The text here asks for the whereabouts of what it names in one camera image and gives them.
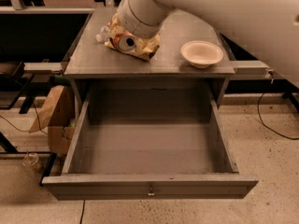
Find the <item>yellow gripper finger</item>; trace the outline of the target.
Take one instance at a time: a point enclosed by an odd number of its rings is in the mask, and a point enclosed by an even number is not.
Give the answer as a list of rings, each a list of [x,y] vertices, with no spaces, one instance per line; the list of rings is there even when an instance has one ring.
[[[110,42],[113,46],[118,45],[119,39],[128,32],[121,26],[119,15],[114,14],[109,22]]]

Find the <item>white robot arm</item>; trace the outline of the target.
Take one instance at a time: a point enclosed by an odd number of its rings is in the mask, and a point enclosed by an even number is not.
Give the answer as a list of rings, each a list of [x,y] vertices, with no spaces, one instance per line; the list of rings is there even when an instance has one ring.
[[[299,87],[299,0],[121,0],[117,13],[131,34],[150,38],[177,9],[207,22]]]

